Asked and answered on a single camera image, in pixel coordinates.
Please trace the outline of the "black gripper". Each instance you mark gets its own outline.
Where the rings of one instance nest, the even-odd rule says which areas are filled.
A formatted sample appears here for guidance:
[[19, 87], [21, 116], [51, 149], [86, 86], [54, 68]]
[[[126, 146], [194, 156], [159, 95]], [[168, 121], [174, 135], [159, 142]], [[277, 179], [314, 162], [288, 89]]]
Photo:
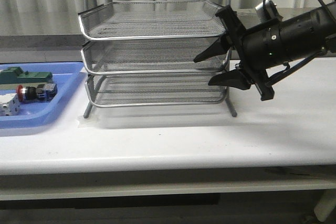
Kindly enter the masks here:
[[[266, 86], [268, 80], [266, 69], [271, 67], [269, 56], [271, 29], [276, 27], [280, 21], [272, 19], [246, 29], [229, 5], [221, 8], [216, 16], [226, 28], [226, 34], [231, 45], [238, 52], [240, 63], [234, 70], [213, 76], [208, 85], [249, 90], [254, 84], [262, 101], [273, 99], [275, 95], [273, 88]], [[226, 49], [217, 40], [198, 54], [193, 61], [197, 63], [225, 53]]]

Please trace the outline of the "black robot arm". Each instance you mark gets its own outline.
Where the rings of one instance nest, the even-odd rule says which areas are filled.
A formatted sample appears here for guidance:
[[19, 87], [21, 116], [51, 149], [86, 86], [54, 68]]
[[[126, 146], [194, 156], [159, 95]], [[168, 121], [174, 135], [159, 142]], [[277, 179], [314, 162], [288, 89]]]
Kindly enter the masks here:
[[216, 14], [226, 31], [194, 58], [201, 62], [236, 49], [240, 62], [234, 70], [213, 76], [210, 86], [241, 90], [255, 85], [262, 101], [274, 98], [272, 86], [317, 56], [335, 52], [335, 3], [288, 20], [274, 13], [267, 21], [245, 28], [227, 5]]

